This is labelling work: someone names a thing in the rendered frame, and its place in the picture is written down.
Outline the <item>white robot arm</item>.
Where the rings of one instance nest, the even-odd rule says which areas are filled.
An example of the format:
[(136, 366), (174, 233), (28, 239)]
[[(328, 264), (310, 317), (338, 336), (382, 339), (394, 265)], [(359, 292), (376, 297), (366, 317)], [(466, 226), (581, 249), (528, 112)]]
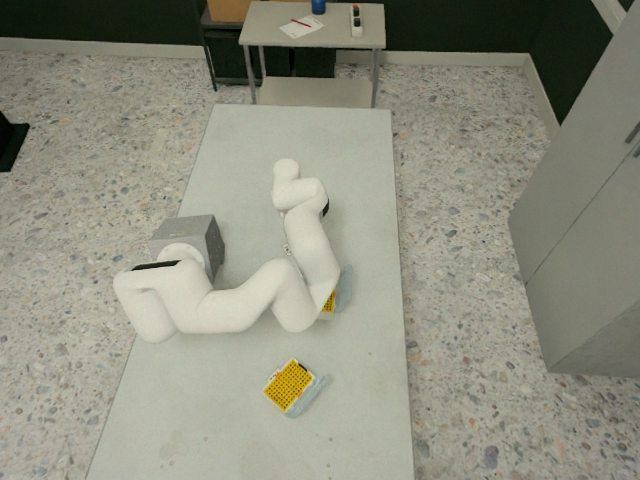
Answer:
[(273, 166), (271, 203), (278, 211), (291, 209), (284, 228), (304, 281), (289, 260), (277, 258), (238, 288), (214, 291), (200, 251), (186, 243), (170, 244), (157, 261), (129, 266), (114, 278), (114, 290), (143, 340), (162, 343), (178, 330), (241, 332), (268, 306), (288, 332), (304, 331), (314, 323), (340, 275), (321, 224), (329, 208), (326, 189), (316, 177), (301, 179), (295, 160), (281, 159)]

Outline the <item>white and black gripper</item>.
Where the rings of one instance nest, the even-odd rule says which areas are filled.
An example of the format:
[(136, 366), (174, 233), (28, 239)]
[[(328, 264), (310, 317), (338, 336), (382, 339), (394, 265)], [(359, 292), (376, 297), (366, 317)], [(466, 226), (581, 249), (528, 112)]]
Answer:
[[(291, 209), (290, 209), (290, 210), (291, 210)], [(279, 214), (279, 216), (280, 216), (280, 218), (281, 218), (281, 220), (283, 221), (283, 223), (284, 223), (284, 219), (285, 219), (285, 217), (286, 217), (287, 213), (288, 213), (290, 210), (284, 210), (284, 211), (278, 211), (278, 210), (277, 210), (277, 211), (278, 211), (278, 214)]]

